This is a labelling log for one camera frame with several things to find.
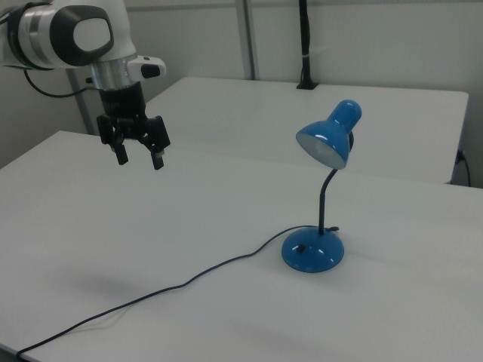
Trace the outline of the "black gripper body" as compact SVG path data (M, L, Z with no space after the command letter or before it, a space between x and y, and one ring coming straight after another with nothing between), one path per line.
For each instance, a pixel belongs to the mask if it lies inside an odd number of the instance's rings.
M97 117L101 142L112 150L125 140L136 140L149 150L162 152L171 144L161 116L148 118L139 82L119 90L102 90L104 113Z

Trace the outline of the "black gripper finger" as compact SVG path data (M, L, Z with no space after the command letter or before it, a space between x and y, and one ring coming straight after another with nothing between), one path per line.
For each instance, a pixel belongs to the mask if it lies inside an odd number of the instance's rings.
M165 150L163 148L159 148L158 146L151 146L150 147L150 155L152 159L152 165L155 170L160 170L164 167L164 157Z
M128 162L128 156L124 146L124 138L121 134L117 132L113 134L111 149L115 153L119 165L124 165Z

